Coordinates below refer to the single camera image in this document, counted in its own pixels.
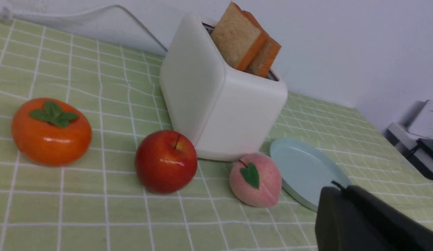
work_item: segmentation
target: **bread slice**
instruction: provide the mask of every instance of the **bread slice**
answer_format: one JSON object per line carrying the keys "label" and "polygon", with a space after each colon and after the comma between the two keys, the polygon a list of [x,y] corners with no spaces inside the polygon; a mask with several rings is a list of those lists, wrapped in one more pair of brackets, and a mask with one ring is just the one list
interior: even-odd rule
{"label": "bread slice", "polygon": [[247,68],[268,39],[268,34],[255,27],[233,2],[210,36],[226,63],[241,71]]}
{"label": "bread slice", "polygon": [[[249,21],[251,21],[253,25],[255,25],[255,27],[263,30],[263,28],[252,15],[252,13],[243,11],[243,14],[247,19],[249,19]],[[252,62],[250,62],[246,69],[246,72],[266,78],[272,66],[272,63],[274,63],[274,60],[277,57],[281,47],[282,46],[277,43],[277,41],[275,41],[268,35],[268,40],[264,44],[263,48],[261,48],[260,52],[258,52],[258,54],[254,57]]]}

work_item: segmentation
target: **white toaster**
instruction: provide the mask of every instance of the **white toaster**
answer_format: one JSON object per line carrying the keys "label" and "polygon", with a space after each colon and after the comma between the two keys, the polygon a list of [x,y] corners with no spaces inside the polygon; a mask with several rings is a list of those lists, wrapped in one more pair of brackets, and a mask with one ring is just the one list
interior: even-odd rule
{"label": "white toaster", "polygon": [[194,13],[184,16],[159,81],[173,129],[198,157],[235,161],[259,150],[288,89],[273,71],[261,78],[226,64],[209,35],[215,25]]}

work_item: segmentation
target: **white wall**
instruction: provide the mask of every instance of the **white wall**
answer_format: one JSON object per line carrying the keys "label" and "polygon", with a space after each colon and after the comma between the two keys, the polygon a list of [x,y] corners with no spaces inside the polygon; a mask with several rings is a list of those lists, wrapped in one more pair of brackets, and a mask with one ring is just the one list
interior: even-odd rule
{"label": "white wall", "polygon": [[[49,13],[84,10],[113,0],[10,0]],[[252,12],[282,50],[274,69],[291,91],[357,107],[379,130],[417,100],[433,99],[433,0],[235,0]],[[167,41],[181,16],[218,20],[229,0],[121,0]],[[107,10],[62,30],[162,53],[130,17]]]}

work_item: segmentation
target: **fake fruit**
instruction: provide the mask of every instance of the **fake fruit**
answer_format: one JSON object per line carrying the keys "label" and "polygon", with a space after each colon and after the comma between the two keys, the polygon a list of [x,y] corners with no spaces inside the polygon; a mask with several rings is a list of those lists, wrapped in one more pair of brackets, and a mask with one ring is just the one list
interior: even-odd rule
{"label": "fake fruit", "polygon": [[148,191],[169,194],[185,187],[196,173],[193,144],[184,135],[163,130],[148,135],[137,149],[137,177]]}
{"label": "fake fruit", "polygon": [[230,172],[230,188],[248,205],[272,207],[278,203],[282,176],[274,161],[261,153],[247,154]]}
{"label": "fake fruit", "polygon": [[92,140],[91,126],[81,112],[49,98],[25,102],[13,116],[11,130],[18,149],[46,166],[76,161]]}

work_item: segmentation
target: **apple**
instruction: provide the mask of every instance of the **apple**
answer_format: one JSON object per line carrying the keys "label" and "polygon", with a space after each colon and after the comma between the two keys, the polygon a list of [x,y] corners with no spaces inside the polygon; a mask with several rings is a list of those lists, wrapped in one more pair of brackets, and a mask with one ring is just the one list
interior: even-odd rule
{"label": "apple", "polygon": [[152,133],[137,148],[137,177],[153,193],[169,194],[182,189],[192,180],[196,167],[193,144],[176,131]]}

